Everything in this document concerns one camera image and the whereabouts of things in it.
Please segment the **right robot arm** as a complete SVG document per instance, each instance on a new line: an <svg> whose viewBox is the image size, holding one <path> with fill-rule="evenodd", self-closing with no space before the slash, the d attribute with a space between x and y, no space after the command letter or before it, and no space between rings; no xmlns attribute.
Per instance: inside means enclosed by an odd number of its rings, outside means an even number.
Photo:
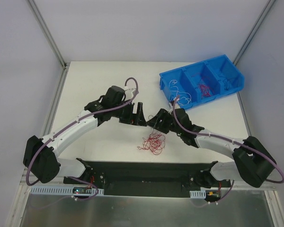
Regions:
<svg viewBox="0 0 284 227"><path fill-rule="evenodd" d="M234 180L259 188L276 166L276 161L257 138L236 140L215 135L193 124L183 108L171 112L160 109L147 125L165 134L176 133L188 146L212 150L232 159L231 162L213 161L197 173L194 180L200 187L211 188L220 181Z"/></svg>

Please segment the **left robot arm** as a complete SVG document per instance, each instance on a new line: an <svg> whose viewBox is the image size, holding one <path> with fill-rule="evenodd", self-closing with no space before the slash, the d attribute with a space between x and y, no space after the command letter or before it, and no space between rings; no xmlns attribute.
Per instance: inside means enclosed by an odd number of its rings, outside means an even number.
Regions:
<svg viewBox="0 0 284 227"><path fill-rule="evenodd" d="M63 159L61 153L79 137L113 117L123 124L146 126L141 102L138 103L137 112L133 113L133 99L138 93L137 88L111 86L105 95L88 103L67 125L42 138L30 137L23 159L27 167L27 185L33 185L29 181L30 174L41 183L48 183L55 177L67 177L80 184L89 183L91 166L82 158Z"/></svg>

